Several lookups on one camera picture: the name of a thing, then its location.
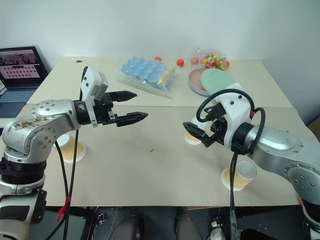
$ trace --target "laptop keyboard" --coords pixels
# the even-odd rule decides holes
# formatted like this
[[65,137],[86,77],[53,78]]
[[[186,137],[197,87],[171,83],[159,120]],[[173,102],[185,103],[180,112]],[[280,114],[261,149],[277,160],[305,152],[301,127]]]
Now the laptop keyboard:
[[20,103],[27,102],[34,94],[35,90],[27,91],[6,91],[0,96],[0,103]]

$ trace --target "orange toy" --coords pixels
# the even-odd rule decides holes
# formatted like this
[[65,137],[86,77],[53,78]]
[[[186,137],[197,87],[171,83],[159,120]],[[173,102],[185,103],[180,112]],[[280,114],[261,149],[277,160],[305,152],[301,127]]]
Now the orange toy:
[[183,59],[178,59],[176,61],[176,65],[180,66],[180,68],[182,68],[184,66],[184,64],[185,64],[185,61]]

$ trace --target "paper cup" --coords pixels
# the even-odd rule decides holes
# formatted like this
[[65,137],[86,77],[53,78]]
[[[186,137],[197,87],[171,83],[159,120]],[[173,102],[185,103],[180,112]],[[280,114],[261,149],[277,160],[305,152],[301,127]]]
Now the paper cup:
[[[199,122],[196,117],[192,118],[191,123],[197,125],[198,128],[200,128],[202,130],[205,129],[207,126],[206,122]],[[201,143],[201,141],[198,138],[192,136],[187,131],[185,131],[185,133],[184,133],[184,139],[187,141],[187,143],[189,143],[191,145],[199,145]]]
[[[257,168],[249,161],[240,161],[235,167],[233,191],[241,191],[257,176]],[[230,168],[221,173],[222,183],[230,190]]]
[[[70,136],[68,133],[61,135],[57,142],[61,149],[63,160],[66,163],[72,164],[74,161],[74,150],[75,150],[75,138]],[[87,147],[82,142],[78,141],[77,150],[76,150],[76,158],[75,161],[78,162],[84,158],[87,152]]]

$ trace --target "white wall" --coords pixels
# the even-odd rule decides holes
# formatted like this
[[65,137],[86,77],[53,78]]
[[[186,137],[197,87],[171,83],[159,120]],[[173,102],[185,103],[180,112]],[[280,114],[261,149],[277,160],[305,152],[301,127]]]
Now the white wall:
[[308,64],[305,91],[294,92],[301,89],[298,66],[308,59],[316,65],[320,50],[315,2],[0,0],[0,48],[36,45],[53,68],[61,56],[189,58],[193,45],[214,47],[232,60],[263,60],[308,122],[320,114],[319,68]]

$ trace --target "egg tray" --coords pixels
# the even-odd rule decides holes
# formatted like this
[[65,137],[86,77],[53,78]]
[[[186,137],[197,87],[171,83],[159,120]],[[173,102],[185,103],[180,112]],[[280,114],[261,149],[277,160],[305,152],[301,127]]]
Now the egg tray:
[[120,71],[142,85],[161,89],[171,81],[174,68],[158,60],[134,56],[121,66]]

